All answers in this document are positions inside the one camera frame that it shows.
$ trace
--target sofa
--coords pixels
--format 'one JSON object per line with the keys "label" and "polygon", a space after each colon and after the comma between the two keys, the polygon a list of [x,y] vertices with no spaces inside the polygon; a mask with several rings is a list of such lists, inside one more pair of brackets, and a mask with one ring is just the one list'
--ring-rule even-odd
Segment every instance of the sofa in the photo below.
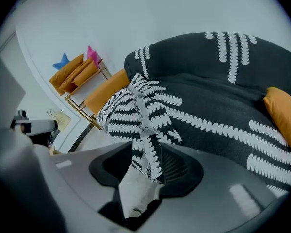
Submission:
{"label": "sofa", "polygon": [[291,52],[249,35],[202,32],[130,53],[84,103],[108,134],[133,142],[133,166],[154,181],[166,181],[159,144],[167,142],[227,157],[280,197],[291,190],[291,149],[263,103],[271,86],[291,96]]}

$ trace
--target orange pillow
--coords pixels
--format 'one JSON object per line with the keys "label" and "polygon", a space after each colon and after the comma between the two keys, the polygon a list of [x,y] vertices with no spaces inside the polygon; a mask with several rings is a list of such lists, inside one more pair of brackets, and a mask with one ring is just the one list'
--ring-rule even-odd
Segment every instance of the orange pillow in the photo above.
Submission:
{"label": "orange pillow", "polygon": [[97,115],[98,111],[105,105],[110,97],[120,89],[129,86],[129,83],[130,81],[126,72],[122,69],[93,91],[85,99],[84,104]]}
{"label": "orange pillow", "polygon": [[49,80],[59,95],[63,95],[65,92],[59,87],[65,81],[65,79],[80,65],[84,59],[84,54],[79,55],[77,58],[64,65],[53,77]]}
{"label": "orange pillow", "polygon": [[274,123],[291,147],[291,97],[284,91],[270,87],[264,103]]}
{"label": "orange pillow", "polygon": [[75,77],[77,77],[80,73],[82,73],[85,68],[93,62],[92,58],[88,58],[86,61],[84,61],[81,65],[79,65],[61,84],[59,87],[60,90],[66,91],[66,92],[73,92],[77,86],[72,83]]}
{"label": "orange pillow", "polygon": [[93,76],[96,72],[98,72],[98,68],[96,67],[94,61],[91,61],[90,64],[81,72],[77,77],[72,81],[73,84],[80,86],[86,81],[89,77]]}

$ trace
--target gray plastic surface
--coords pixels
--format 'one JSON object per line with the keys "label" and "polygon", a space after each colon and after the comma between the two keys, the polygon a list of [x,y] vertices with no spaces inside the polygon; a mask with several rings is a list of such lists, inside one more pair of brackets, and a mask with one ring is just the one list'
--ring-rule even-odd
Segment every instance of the gray plastic surface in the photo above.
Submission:
{"label": "gray plastic surface", "polygon": [[[106,153],[107,151],[111,151],[121,144],[122,143],[114,144],[92,151]],[[49,155],[48,149],[41,145],[35,145],[34,147],[34,151],[38,156],[45,181],[62,212],[68,232],[130,232],[128,229],[109,221],[93,209],[93,207],[99,207],[99,204],[102,204],[101,200],[112,200],[112,198],[109,197],[110,193],[108,192],[108,190],[112,190],[113,188],[106,187],[106,194],[99,193],[96,197],[95,195],[93,195],[93,199],[98,206],[95,206],[93,204],[89,205],[86,199],[82,199],[77,194],[78,191],[76,192],[76,188],[72,188],[71,184],[67,183],[66,180],[63,178],[62,174],[59,172],[58,168],[54,164],[53,158]]]}
{"label": "gray plastic surface", "polygon": [[204,169],[201,183],[181,198],[163,199],[141,232],[221,233],[235,229],[248,221],[229,192],[242,184],[265,208],[275,196],[255,175],[221,156],[194,149],[169,145],[195,159]]}
{"label": "gray plastic surface", "polygon": [[106,203],[112,201],[114,188],[101,186],[90,174],[88,167],[92,160],[106,153],[109,149],[95,149],[85,152],[52,156],[52,161],[55,164],[67,160],[71,161],[72,164],[60,168],[58,171],[71,189],[74,190],[88,206],[96,211],[101,209]]}
{"label": "gray plastic surface", "polygon": [[[100,186],[88,171],[92,159],[121,144],[52,157],[45,147],[35,145],[47,185],[69,232],[130,232],[97,212],[112,200],[114,189]],[[204,178],[188,195],[163,199],[137,232],[254,232],[284,200],[276,199],[255,175],[226,158],[186,147],[169,146],[197,159],[204,168]],[[67,160],[72,164],[60,169],[56,167],[56,164]],[[229,192],[229,188],[235,184],[243,184],[265,208],[250,221],[242,214]]]}

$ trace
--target blue star pillow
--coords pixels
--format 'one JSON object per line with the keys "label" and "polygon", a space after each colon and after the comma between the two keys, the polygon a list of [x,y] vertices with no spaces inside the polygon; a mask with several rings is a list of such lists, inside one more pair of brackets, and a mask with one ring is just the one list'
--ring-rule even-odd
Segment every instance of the blue star pillow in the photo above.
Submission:
{"label": "blue star pillow", "polygon": [[62,60],[58,63],[54,63],[53,67],[55,67],[57,70],[60,70],[64,65],[68,64],[70,61],[68,60],[67,55],[64,53]]}

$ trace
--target pink pillow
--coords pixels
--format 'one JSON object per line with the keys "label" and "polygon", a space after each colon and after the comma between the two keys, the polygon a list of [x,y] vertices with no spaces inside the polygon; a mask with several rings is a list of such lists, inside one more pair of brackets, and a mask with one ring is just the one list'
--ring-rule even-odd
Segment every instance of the pink pillow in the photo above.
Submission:
{"label": "pink pillow", "polygon": [[91,46],[88,46],[87,47],[87,59],[90,58],[90,57],[94,61],[94,63],[97,66],[97,68],[99,68],[99,63],[101,61],[101,57],[98,55],[98,53],[95,50],[93,50],[91,48]]}

